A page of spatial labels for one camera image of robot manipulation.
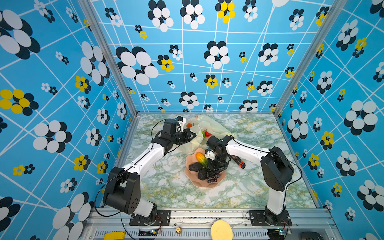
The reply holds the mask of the dark purple grape bunch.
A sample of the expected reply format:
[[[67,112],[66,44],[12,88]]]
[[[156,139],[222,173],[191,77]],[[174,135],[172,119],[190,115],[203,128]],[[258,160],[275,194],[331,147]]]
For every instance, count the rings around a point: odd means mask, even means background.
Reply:
[[[220,176],[221,176],[220,173],[215,173],[215,174],[209,175],[209,176],[207,176],[206,181],[208,184],[216,183]]]

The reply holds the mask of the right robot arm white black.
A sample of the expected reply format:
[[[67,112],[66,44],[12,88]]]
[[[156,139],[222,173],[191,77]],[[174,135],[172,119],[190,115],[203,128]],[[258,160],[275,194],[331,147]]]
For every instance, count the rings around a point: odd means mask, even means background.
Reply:
[[[215,173],[226,170],[228,159],[243,169],[246,166],[244,160],[261,167],[264,181],[269,187],[269,198],[264,211],[266,222],[276,226],[281,221],[287,221],[286,191],[295,170],[280,148],[258,148],[236,140],[233,136],[222,139],[212,136],[208,139],[207,146],[207,152],[215,155],[212,163]]]

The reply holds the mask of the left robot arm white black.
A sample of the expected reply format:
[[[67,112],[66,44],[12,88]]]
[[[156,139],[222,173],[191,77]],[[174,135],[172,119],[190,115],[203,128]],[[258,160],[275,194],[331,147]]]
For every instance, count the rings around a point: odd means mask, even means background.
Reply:
[[[159,131],[151,140],[148,148],[131,163],[124,167],[114,167],[110,171],[103,203],[120,212],[152,217],[156,214],[156,205],[141,198],[141,178],[146,172],[174,147],[191,142],[197,134],[185,129],[167,134]]]

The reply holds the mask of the translucent yellowish plastic bag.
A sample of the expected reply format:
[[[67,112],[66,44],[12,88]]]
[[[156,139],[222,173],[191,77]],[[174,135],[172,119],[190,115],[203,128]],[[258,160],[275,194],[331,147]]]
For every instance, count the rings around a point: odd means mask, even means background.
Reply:
[[[184,130],[191,130],[196,133],[197,136],[189,143],[181,145],[178,149],[185,154],[192,154],[198,148],[206,149],[207,141],[210,137],[216,137],[222,139],[225,136],[232,135],[237,138],[238,136],[226,129],[223,125],[210,118],[209,116],[200,115],[187,119],[187,122],[184,126]],[[203,138],[202,131],[209,132],[212,134],[209,138]]]

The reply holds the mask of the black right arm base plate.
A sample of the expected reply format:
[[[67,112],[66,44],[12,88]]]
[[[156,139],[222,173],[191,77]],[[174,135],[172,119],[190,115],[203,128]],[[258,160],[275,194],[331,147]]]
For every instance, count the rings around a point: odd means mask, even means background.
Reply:
[[[253,227],[291,227],[292,221],[287,210],[283,210],[279,215],[275,215],[266,210],[250,210],[246,213],[246,219]]]

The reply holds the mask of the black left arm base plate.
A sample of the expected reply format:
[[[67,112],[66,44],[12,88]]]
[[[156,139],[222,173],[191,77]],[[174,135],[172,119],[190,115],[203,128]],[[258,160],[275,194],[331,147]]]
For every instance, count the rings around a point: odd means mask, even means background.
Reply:
[[[155,210],[148,217],[132,214],[130,226],[169,226],[171,210]]]

